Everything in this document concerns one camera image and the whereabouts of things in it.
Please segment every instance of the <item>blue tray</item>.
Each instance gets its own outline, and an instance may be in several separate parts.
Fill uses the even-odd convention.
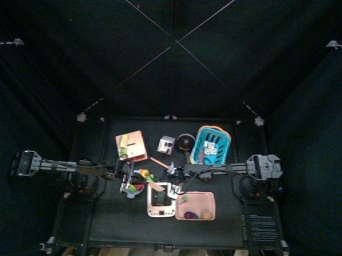
[[[230,134],[218,126],[202,126],[190,155],[193,164],[225,164],[232,143]]]

